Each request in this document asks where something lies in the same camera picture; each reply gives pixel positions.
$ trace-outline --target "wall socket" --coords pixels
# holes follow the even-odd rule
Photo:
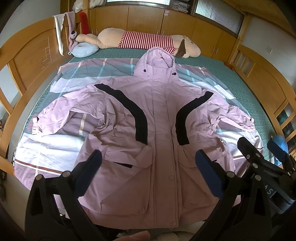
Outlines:
[[[271,51],[272,51],[272,48],[270,46],[267,46],[266,49],[265,49],[265,51],[270,54]]]

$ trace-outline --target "window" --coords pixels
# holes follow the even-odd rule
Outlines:
[[[107,0],[107,2],[122,2],[122,1],[134,1],[134,2],[152,2],[164,5],[170,5],[170,0]]]
[[[199,0],[195,13],[209,18],[235,34],[239,33],[244,15],[223,0]]]

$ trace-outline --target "finger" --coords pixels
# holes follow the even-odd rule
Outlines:
[[[124,237],[115,239],[114,241],[149,241],[149,240],[150,240],[149,232],[143,231],[131,236],[124,236]]]

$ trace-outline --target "jacket collar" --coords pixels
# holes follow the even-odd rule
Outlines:
[[[169,81],[179,79],[175,58],[160,47],[150,48],[138,61],[133,75],[142,79],[154,79],[154,72],[158,75],[170,76]]]

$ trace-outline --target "jacket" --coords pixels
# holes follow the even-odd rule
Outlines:
[[[101,80],[53,101],[33,119],[32,134],[57,132],[74,112],[98,119],[76,164],[95,149],[103,156],[79,202],[95,224],[117,229],[207,219],[218,198],[196,167],[195,152],[203,149],[225,171],[236,172],[216,126],[222,120],[255,130],[251,118],[218,93],[181,82],[174,57],[159,47],[141,57],[133,76]]]

